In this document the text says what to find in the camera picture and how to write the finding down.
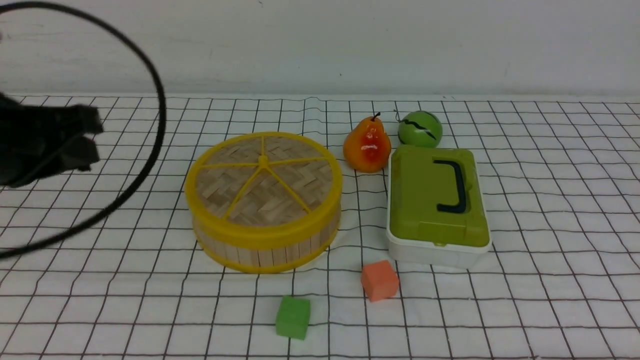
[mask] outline orange cube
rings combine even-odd
[[[371,302],[394,296],[400,287],[400,279],[387,260],[365,265],[360,282]]]

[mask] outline toy pear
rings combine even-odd
[[[387,165],[391,141],[379,116],[364,118],[344,140],[344,159],[359,172],[377,172]]]

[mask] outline white table surface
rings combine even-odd
[[[68,228],[109,203],[154,139],[151,95],[18,96],[90,103],[104,160],[0,190],[0,247]],[[575,97],[169,98],[161,161],[100,226],[0,263],[5,359],[640,358],[640,100]],[[493,249],[471,271],[395,263],[401,289],[371,304],[363,264],[389,259],[384,175],[344,160],[341,231],[315,261],[277,275],[223,268],[196,244],[182,185],[210,146],[252,131],[303,134],[342,159],[346,134],[382,112],[428,110],[441,147],[479,163]],[[275,334],[281,296],[311,300],[305,341]]]

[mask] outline box lid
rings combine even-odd
[[[489,228],[473,154],[401,145],[391,155],[390,232],[438,246],[484,247]]]

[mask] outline toy watermelon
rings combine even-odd
[[[400,121],[398,137],[408,145],[436,147],[442,139],[442,124],[432,113],[414,111]]]

